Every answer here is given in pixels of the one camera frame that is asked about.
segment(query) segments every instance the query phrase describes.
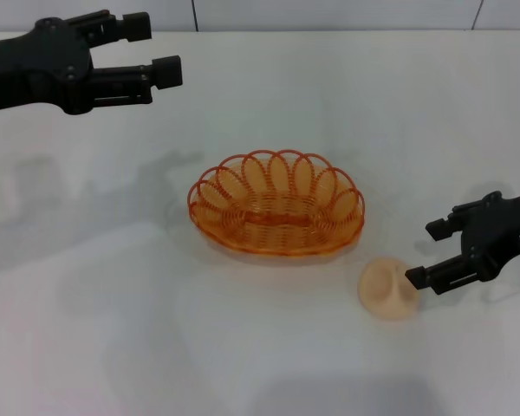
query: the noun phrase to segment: oval basket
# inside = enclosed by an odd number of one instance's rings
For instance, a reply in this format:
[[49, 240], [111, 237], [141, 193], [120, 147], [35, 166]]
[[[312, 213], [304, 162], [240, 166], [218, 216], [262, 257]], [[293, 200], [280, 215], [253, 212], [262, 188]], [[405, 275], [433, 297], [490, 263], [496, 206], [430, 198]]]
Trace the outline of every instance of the oval basket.
[[187, 204], [207, 237], [255, 254], [329, 254], [355, 244], [364, 226], [353, 180], [322, 156], [294, 150], [227, 158], [202, 174]]

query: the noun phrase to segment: table surface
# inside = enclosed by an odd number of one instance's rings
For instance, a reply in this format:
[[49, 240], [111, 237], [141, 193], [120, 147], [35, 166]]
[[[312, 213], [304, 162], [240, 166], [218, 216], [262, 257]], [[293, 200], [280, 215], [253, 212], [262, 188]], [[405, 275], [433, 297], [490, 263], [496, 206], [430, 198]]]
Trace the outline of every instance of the table surface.
[[[0, 34], [9, 37], [13, 34]], [[181, 55], [151, 106], [0, 112], [0, 415], [520, 414], [520, 257], [384, 323], [373, 257], [459, 253], [424, 230], [520, 195], [520, 32], [163, 34], [97, 67]], [[228, 256], [186, 215], [200, 173], [319, 153], [365, 195], [330, 261]]]

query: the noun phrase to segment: beige object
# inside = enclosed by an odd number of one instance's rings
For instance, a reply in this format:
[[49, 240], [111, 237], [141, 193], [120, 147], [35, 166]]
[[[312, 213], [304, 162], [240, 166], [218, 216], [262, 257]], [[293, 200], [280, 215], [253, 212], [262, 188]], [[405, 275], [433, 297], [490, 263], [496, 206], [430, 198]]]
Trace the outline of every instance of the beige object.
[[415, 315], [419, 292], [405, 276], [408, 266], [394, 258], [370, 262], [358, 282], [358, 297], [372, 315], [398, 321]]

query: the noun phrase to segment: wire basket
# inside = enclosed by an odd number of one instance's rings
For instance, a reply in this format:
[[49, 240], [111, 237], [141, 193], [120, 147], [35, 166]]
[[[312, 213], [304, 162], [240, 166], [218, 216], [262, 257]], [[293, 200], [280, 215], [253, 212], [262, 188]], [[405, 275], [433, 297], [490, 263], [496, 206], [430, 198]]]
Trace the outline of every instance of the wire basket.
[[254, 254], [329, 254], [356, 244], [364, 226], [353, 180], [322, 156], [294, 150], [225, 159], [202, 174], [187, 204], [207, 237]]

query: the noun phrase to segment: peach object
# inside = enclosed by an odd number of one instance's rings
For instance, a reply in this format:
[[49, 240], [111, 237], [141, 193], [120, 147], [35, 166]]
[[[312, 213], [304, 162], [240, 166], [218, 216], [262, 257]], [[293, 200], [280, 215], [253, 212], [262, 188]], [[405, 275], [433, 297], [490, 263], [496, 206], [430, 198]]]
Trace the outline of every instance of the peach object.
[[238, 154], [208, 169], [187, 198], [209, 238], [248, 253], [302, 257], [355, 244], [364, 198], [322, 156], [294, 150]]
[[362, 272], [358, 297], [372, 315], [398, 321], [416, 314], [419, 292], [405, 276], [408, 266], [394, 258], [377, 258]]

